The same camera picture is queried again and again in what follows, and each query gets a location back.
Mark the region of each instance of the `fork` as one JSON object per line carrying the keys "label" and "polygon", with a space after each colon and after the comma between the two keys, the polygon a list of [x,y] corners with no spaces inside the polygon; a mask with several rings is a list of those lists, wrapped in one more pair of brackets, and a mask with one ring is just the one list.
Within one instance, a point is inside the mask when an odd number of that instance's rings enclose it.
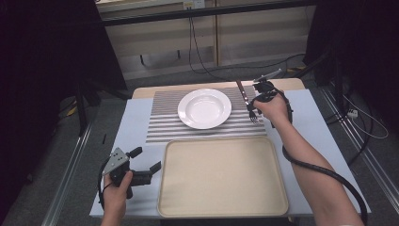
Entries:
{"label": "fork", "polygon": [[247,110],[249,112],[249,119],[252,121],[252,123],[254,124],[261,124],[261,122],[258,120],[258,117],[256,117],[256,114],[253,112],[253,109],[251,107],[251,105],[249,104],[249,100],[246,94],[246,91],[244,90],[243,84],[241,84],[240,80],[236,80],[235,81],[238,85],[238,88],[240,89],[241,95],[244,98],[244,102],[247,105]]}

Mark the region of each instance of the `beige tray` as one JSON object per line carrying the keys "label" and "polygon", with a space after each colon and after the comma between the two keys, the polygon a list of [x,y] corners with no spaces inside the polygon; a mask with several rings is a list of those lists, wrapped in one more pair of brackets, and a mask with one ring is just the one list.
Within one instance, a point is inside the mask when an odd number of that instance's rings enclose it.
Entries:
{"label": "beige tray", "polygon": [[171,141],[158,211],[165,218],[280,216],[288,201],[267,137]]}

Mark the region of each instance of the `person's left hand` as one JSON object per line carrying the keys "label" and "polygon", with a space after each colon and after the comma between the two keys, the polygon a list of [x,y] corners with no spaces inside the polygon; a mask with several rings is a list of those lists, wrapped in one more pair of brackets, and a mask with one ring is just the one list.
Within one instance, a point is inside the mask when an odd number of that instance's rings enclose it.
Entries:
{"label": "person's left hand", "polygon": [[126,212],[126,191],[132,181],[133,173],[127,171],[120,186],[112,184],[109,174],[104,177],[104,218],[102,225],[119,225]]}

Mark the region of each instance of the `striped cloth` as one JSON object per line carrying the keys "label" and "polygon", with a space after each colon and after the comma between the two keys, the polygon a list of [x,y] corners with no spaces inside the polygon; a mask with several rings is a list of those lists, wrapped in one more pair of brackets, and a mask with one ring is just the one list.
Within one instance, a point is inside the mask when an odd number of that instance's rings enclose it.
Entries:
{"label": "striped cloth", "polygon": [[[249,100],[255,97],[252,86],[244,87]],[[262,117],[260,125],[249,119],[246,104],[238,88],[217,89],[231,101],[231,114],[225,122],[211,129],[199,130],[188,127],[179,118],[177,108],[182,98],[193,90],[155,92],[152,113],[146,138],[147,144],[170,142],[174,139],[207,137],[244,137],[266,135]]]}

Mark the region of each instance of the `hand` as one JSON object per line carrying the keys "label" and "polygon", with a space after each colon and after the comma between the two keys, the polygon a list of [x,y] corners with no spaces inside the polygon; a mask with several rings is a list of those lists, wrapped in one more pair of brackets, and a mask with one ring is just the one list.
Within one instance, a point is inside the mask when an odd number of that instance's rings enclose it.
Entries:
{"label": "hand", "polygon": [[262,103],[255,101],[253,106],[260,109],[265,117],[272,122],[277,120],[287,120],[287,105],[280,94],[277,94],[270,102]]}
{"label": "hand", "polygon": [[133,173],[127,171],[120,186],[112,184],[111,177],[104,177],[104,218],[102,225],[119,225],[126,212],[126,191],[132,181]]}

